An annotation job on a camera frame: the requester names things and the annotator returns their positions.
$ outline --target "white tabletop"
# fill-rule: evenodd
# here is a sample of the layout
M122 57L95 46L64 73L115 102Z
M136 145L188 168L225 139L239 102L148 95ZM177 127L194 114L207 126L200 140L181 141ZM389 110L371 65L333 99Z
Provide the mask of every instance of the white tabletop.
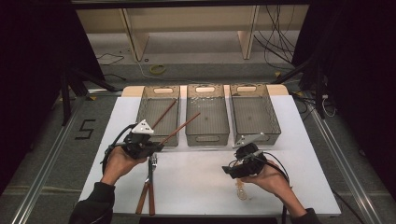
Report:
M304 207L315 208L320 216L340 215L341 211L291 96L271 96L271 99L282 134L273 146L259 148L268 149L282 162L289 173L290 184ZM120 97L117 100L80 195L81 200L90 195L93 184L101 179L100 161L105 150L122 129L135 122L139 103L139 97ZM184 94L181 95L180 106L180 123L183 123L186 120ZM157 153L158 166L154 172L156 216L281 215L280 200L253 184L245 184L247 199L240 200L236 195L236 180L221 169L221 166L234 160L232 129L226 147L188 147L184 130L179 133L178 147L165 148ZM147 175L148 166L144 163L117 182L115 213L134 214ZM149 197L143 207L143 214L148 213Z

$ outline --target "floor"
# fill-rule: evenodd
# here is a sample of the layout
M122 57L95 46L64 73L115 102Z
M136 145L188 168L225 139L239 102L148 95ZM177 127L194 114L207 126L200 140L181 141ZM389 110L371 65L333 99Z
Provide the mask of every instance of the floor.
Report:
M297 31L288 31L286 36L290 43L298 38ZM262 42L263 37L269 38L270 32L256 32L255 36ZM126 35L89 35L92 48L106 75L106 81L116 87L129 85L160 85L186 84L191 82L270 82L277 75L283 75L292 66L272 53L265 53L261 44L255 40L249 60L242 58L236 32L201 32L201 33L159 33L150 34L144 58L141 63L134 62ZM278 39L272 38L272 43L278 45ZM283 57L282 50L272 47ZM153 64L163 64L166 72L153 75L149 67ZM298 80L294 77L284 85L289 91L298 92ZM43 187L29 206L26 213L27 223L67 223L67 219L78 201L79 194L85 183L96 150L111 115L112 107L117 97L116 93L98 91L101 88L86 83L92 90L90 97L76 98L71 102L76 118L66 130L62 128L62 101L56 101L46 123L43 125L40 137L35 141L34 150L26 155L19 170L9 183L6 191L0 197L0 223L10 223L20 211L23 200L28 195L29 188L43 177L43 164L51 152L59 147L58 154L53 155L53 163L48 167L48 174L42 178ZM311 92L304 92L309 97ZM305 128L317 153L331 188L341 197L334 196L342 210L338 217L321 217L323 223L360 223L352 213L364 223L396 223L396 204L386 188L372 169L364 155L360 153L359 145L343 121L342 115L335 113L333 107L327 107L325 124L333 135L339 149L343 152L347 163L352 169L358 185L367 196L370 204L362 207L359 197L350 187L350 179L334 158L329 140L323 135L320 124L322 120L315 119L316 111L301 100L295 100L301 112ZM91 133L81 130L91 129ZM66 138L59 143L59 134L65 133ZM370 214L377 217L367 218ZM138 217L115 215L113 223L138 223Z

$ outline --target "printed number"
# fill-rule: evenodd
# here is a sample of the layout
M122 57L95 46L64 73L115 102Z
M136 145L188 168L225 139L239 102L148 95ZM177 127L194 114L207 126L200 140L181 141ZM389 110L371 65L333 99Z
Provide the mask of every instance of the printed number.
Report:
M85 129L84 125L85 122L94 122L96 121L96 119L84 119L84 121L82 121L81 127L79 127L79 131L82 132L88 132L88 137L76 137L76 140L85 140L85 139L90 139L91 138L91 134L93 133L93 129Z

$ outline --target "transparent container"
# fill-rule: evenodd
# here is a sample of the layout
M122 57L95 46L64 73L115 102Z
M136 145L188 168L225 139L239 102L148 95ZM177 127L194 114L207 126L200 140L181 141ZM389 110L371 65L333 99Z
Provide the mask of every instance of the transparent container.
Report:
M186 120L200 116L186 126L189 146L227 146L230 135L222 85L188 85Z
M235 143L242 135L264 133L257 145L274 145L281 131L265 84L235 84L230 86L230 106Z
M151 142L161 142L177 129L180 111L179 102L179 86L147 86L143 89L136 122L145 119L154 130L154 134L149 139ZM164 145L166 147L177 147L178 134L170 138Z

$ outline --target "hand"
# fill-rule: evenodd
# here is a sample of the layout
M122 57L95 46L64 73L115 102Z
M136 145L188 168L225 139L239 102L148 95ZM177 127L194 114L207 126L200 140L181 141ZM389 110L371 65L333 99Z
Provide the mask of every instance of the hand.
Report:
M143 163L147 158L132 159L121 147L115 147L108 157L105 173L101 182L113 186L123 175L128 174L137 164Z
M279 167L273 161L268 162ZM256 184L260 188L275 194L275 196L285 204L292 217L301 217L306 214L305 209L291 190L288 181L286 181L285 177L273 167L264 165L262 171L258 175L242 177L241 180L246 183Z

